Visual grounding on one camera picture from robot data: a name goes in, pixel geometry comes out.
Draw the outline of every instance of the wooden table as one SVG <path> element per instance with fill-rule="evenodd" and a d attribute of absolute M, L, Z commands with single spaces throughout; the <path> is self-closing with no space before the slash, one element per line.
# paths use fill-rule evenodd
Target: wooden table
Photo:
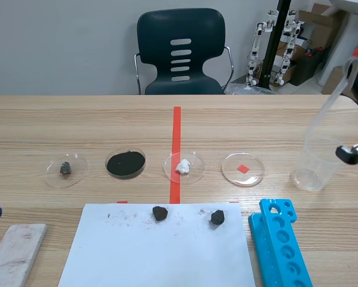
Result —
<path fill-rule="evenodd" d="M 293 224 L 314 286 L 358 287 L 358 166 L 343 166 L 321 192 L 296 188 L 289 174 L 303 135 L 326 96 L 0 96 L 0 241 L 13 224 L 49 229 L 27 286 L 57 286 L 85 203 L 167 203 L 163 163 L 171 152 L 172 109 L 182 107 L 182 151 L 206 163 L 203 178 L 182 185 L 182 203 L 239 201 L 257 286 L 262 285 L 247 217 L 262 198 L 290 198 Z M 341 97 L 322 131 L 358 142 L 358 107 Z M 121 181 L 107 174 L 109 152 L 140 148 L 145 171 Z M 264 163 L 252 188 L 228 182 L 222 159 L 246 151 Z M 45 183 L 50 161 L 79 152 L 90 172 L 69 188 Z"/>

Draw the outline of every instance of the test tube rack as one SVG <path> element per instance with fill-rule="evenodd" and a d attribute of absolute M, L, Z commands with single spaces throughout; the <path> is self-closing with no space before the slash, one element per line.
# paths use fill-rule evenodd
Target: test tube rack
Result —
<path fill-rule="evenodd" d="M 248 221 L 256 247 L 264 287 L 312 287 L 292 229 L 297 220 L 289 199 L 262 199 L 262 213 Z"/>

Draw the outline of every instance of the petri dish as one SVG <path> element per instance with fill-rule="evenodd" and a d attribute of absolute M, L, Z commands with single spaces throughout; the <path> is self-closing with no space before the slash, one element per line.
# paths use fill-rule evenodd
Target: petri dish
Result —
<path fill-rule="evenodd" d="M 71 168 L 70 174 L 61 174 L 61 166 L 68 163 Z M 89 171 L 86 159 L 78 154 L 65 154 L 51 162 L 46 169 L 46 183 L 51 187 L 65 188 L 80 182 Z"/>
<path fill-rule="evenodd" d="M 176 167 L 182 160 L 188 160 L 190 163 L 190 172 L 181 175 L 176 172 Z M 165 161 L 163 169 L 167 178 L 174 182 L 180 182 L 181 184 L 192 184 L 200 180 L 204 174 L 205 166 L 200 156 L 195 152 L 178 152 L 171 154 Z"/>
<path fill-rule="evenodd" d="M 253 187 L 262 181 L 264 165 L 251 154 L 236 152 L 223 160 L 222 172 L 233 184 Z"/>
<path fill-rule="evenodd" d="M 145 168 L 145 155 L 138 148 L 119 149 L 108 154 L 105 166 L 115 178 L 136 178 Z"/>

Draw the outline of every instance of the white robot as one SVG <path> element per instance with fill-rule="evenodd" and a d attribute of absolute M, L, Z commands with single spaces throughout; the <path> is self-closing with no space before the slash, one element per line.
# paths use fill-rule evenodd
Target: white robot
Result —
<path fill-rule="evenodd" d="M 254 73 L 256 71 L 259 61 L 257 53 L 259 51 L 260 38 L 263 32 L 272 32 L 273 27 L 276 25 L 278 13 L 278 11 L 271 10 L 267 14 L 266 22 L 259 22 L 257 24 L 252 49 L 249 54 L 248 71 L 246 78 L 248 86 L 255 86 L 257 84 L 256 80 L 254 79 Z M 300 33 L 301 24 L 298 21 L 295 21 L 295 15 L 296 12 L 294 10 L 288 11 L 283 29 L 284 32 L 290 33 L 290 36 L 287 41 L 287 48 L 283 54 L 283 61 L 281 63 L 280 71 L 275 76 L 275 82 L 281 86 L 284 84 L 283 77 L 291 64 L 290 59 L 292 58 L 292 54 L 295 49 L 295 40 Z"/>

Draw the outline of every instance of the black powder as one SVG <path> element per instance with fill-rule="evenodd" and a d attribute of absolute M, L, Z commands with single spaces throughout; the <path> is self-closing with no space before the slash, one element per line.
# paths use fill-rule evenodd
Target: black powder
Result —
<path fill-rule="evenodd" d="M 107 163 L 107 170 L 115 177 L 134 178 L 142 173 L 145 158 L 137 151 L 128 151 L 112 156 Z"/>

